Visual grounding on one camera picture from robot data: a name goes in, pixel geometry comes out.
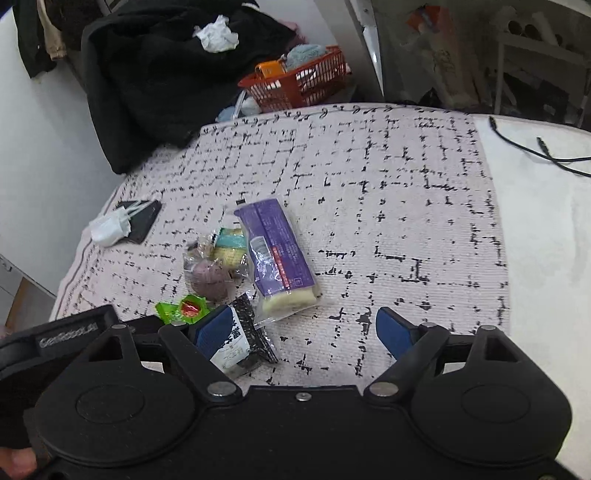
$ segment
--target red plastic basket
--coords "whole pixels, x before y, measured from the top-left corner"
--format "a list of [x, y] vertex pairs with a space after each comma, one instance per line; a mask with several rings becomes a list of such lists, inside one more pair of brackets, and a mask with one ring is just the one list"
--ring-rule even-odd
[[244, 77], [238, 86], [250, 93], [263, 112], [316, 105], [345, 86], [345, 58], [339, 47], [301, 67], [272, 78], [256, 73]]

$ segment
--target white wall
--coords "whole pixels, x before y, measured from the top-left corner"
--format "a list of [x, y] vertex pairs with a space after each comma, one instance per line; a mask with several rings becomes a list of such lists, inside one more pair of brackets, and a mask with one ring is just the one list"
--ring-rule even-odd
[[314, 0], [256, 0], [261, 11], [276, 20], [288, 20], [300, 26], [309, 43], [335, 45], [336, 40]]
[[0, 20], [0, 255], [52, 293], [82, 229], [121, 179], [65, 64], [29, 79], [12, 12]]

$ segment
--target patterned cloth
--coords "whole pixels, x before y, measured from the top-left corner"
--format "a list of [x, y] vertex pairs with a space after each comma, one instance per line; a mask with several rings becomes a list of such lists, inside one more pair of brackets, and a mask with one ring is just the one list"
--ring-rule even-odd
[[392, 363], [374, 328], [381, 306], [452, 332], [508, 329], [501, 224], [468, 115], [335, 105], [210, 125], [183, 151], [157, 150], [105, 210], [156, 194], [163, 209], [142, 245], [100, 249], [84, 231], [52, 318], [106, 303], [124, 320], [153, 314], [186, 293], [186, 243], [227, 225], [236, 200], [278, 196], [324, 305], [268, 327], [280, 363], [241, 386], [366, 386]]

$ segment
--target small screw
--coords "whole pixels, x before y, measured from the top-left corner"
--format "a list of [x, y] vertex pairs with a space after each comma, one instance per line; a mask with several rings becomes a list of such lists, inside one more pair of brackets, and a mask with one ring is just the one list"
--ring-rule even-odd
[[398, 393], [398, 386], [390, 382], [376, 382], [369, 386], [369, 391], [376, 397], [391, 397]]
[[236, 385], [230, 382], [214, 382], [207, 386], [207, 392], [214, 397], [228, 397], [236, 391]]
[[308, 401], [312, 399], [312, 394], [308, 392], [298, 392], [295, 394], [295, 399], [297, 401]]

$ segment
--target crumpled tissue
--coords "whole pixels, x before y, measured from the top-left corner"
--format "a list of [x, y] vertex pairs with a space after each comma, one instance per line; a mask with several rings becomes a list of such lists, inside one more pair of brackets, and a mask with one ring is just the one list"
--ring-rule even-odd
[[193, 38], [198, 37], [205, 51], [220, 53], [234, 50], [238, 46], [238, 34], [228, 28], [228, 18], [218, 15], [214, 23], [205, 25], [203, 29], [195, 27]]

